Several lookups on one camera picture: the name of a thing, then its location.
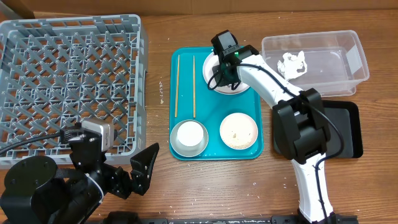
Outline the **grey metal bowl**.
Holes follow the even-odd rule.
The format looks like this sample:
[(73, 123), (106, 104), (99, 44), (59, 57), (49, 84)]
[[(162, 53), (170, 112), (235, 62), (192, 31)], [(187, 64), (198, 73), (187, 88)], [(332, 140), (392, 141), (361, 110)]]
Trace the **grey metal bowl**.
[(209, 135), (208, 135), (208, 131), (204, 127), (204, 125), (202, 125), (198, 121), (195, 121), (202, 126), (203, 132), (204, 132), (204, 137), (201, 140), (201, 142), (199, 144), (197, 144), (196, 146), (193, 146), (193, 147), (184, 146), (177, 139), (177, 130), (186, 121), (195, 121), (195, 120), (188, 119), (188, 120), (184, 120), (184, 121), (181, 121), (178, 124), (176, 124), (170, 133), (170, 145), (171, 145), (172, 149), (180, 156), (195, 157), (195, 156), (200, 155), (206, 149), (208, 142), (209, 142)]

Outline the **wooden chopstick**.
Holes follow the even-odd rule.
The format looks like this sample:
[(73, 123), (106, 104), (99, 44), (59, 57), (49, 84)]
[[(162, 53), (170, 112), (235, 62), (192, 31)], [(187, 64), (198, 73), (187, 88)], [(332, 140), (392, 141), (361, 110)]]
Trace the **wooden chopstick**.
[(176, 76), (176, 89), (175, 89), (175, 118), (178, 116), (178, 92), (179, 92), (179, 76), (180, 76), (180, 55), (177, 57), (177, 76)]
[(196, 118), (196, 67), (195, 56), (193, 56), (193, 118)]

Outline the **white tissue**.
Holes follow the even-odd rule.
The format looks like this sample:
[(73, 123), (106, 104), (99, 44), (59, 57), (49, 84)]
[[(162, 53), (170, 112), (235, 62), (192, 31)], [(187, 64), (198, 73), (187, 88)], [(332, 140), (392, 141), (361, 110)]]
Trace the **white tissue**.
[(283, 61), (277, 62), (277, 71), (285, 80), (296, 79), (307, 73), (308, 65), (303, 50), (297, 55), (286, 52), (282, 55), (282, 59)]

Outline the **white paper cup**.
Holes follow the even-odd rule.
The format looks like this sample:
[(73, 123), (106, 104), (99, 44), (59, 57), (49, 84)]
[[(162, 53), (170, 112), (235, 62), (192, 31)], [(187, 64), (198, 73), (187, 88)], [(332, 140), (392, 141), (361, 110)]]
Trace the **white paper cup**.
[(195, 121), (186, 121), (177, 130), (177, 139), (187, 147), (196, 146), (203, 137), (203, 128)]

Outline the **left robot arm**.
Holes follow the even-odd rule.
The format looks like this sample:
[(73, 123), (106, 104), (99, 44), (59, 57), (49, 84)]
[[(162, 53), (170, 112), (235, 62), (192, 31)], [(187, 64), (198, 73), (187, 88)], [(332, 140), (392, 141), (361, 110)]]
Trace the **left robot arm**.
[(105, 163), (97, 134), (82, 134), (68, 143), (72, 169), (59, 168), (48, 156), (28, 157), (9, 169), (1, 195), (9, 223), (84, 223), (106, 194), (127, 199), (148, 191), (157, 143), (131, 157), (131, 172)]

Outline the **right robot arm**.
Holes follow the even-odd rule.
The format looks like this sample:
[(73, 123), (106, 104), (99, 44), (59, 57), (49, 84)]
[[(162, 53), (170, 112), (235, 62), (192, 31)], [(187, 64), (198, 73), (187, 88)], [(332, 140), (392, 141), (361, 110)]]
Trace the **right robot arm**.
[(331, 121), (319, 92), (303, 91), (284, 80), (251, 45), (242, 47), (228, 30), (212, 40), (219, 64), (213, 68), (216, 86), (249, 85), (272, 109), (273, 137), (280, 153), (291, 161), (300, 194), (303, 223), (331, 223), (324, 165)]

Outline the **grey plastic dishwasher rack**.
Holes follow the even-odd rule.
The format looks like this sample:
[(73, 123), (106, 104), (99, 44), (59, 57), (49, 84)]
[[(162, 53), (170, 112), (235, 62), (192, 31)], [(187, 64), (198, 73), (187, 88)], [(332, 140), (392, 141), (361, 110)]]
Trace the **grey plastic dishwasher rack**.
[(52, 138), (86, 118), (113, 123), (108, 164), (128, 164), (146, 146), (144, 86), (148, 36), (135, 14), (1, 23), (1, 146), (38, 138), (1, 155), (9, 169), (30, 156), (69, 164)]

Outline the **clear plastic waste bin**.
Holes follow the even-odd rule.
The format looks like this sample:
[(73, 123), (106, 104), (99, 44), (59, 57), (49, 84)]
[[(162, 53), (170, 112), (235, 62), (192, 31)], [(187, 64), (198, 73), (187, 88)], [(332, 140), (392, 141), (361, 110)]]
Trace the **clear plastic waste bin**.
[(305, 53), (307, 73), (289, 80), (303, 90), (316, 89), (322, 96), (350, 96), (369, 79), (364, 50), (353, 30), (277, 35), (262, 40), (262, 56), (277, 73), (277, 62), (286, 52)]

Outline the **large white round plate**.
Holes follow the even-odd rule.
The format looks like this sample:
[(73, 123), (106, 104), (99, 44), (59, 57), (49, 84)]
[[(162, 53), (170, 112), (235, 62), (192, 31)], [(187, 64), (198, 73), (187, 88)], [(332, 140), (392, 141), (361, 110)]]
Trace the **large white round plate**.
[[(213, 76), (213, 67), (219, 65), (218, 56), (211, 52), (205, 62), (203, 63), (203, 78), (208, 83), (210, 78)], [(231, 85), (229, 86), (218, 86), (215, 88), (215, 91), (224, 95), (236, 95), (242, 93), (249, 89), (249, 85), (245, 83), (240, 83), (237, 89), (232, 90)]]

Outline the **teal plastic serving tray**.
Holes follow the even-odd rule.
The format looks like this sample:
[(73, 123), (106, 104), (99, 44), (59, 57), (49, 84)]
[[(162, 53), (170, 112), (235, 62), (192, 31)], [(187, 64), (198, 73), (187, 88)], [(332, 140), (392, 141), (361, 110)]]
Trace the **teal plastic serving tray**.
[[(170, 129), (181, 121), (194, 119), (204, 125), (209, 134), (206, 149), (198, 156), (183, 157), (170, 146), (172, 155), (182, 161), (243, 160), (259, 157), (264, 148), (262, 130), (261, 97), (251, 88), (236, 94), (224, 95), (207, 88), (203, 78), (203, 63), (212, 52), (212, 47), (184, 47), (176, 50), (170, 66)], [(180, 76), (178, 92), (178, 116), (175, 118), (175, 89), (177, 57), (180, 55)], [(193, 118), (193, 56), (196, 67), (196, 118)], [(249, 115), (257, 124), (256, 142), (244, 150), (228, 147), (220, 137), (220, 124), (231, 113)]]

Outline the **black plastic tray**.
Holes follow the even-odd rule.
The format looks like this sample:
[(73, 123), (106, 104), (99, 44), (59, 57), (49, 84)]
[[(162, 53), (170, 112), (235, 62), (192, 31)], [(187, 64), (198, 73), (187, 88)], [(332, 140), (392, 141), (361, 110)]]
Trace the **black plastic tray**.
[[(298, 123), (308, 120), (307, 114), (301, 114), (295, 110), (295, 119)], [(363, 140), (361, 135), (361, 123), (358, 106), (351, 101), (330, 101), (323, 100), (324, 112), (330, 121), (340, 131), (345, 146), (341, 154), (336, 158), (357, 159), (363, 155)], [(340, 140), (336, 131), (327, 123), (330, 130), (330, 140), (326, 143), (326, 155), (332, 155), (338, 152)]]

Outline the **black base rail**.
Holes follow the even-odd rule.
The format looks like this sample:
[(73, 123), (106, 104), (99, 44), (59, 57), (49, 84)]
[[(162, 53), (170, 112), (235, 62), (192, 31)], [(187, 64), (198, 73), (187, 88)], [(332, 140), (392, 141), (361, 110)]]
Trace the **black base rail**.
[(270, 218), (208, 218), (208, 219), (177, 219), (139, 218), (137, 213), (111, 212), (101, 223), (117, 224), (301, 224), (310, 223), (301, 213), (297, 215), (274, 215)]

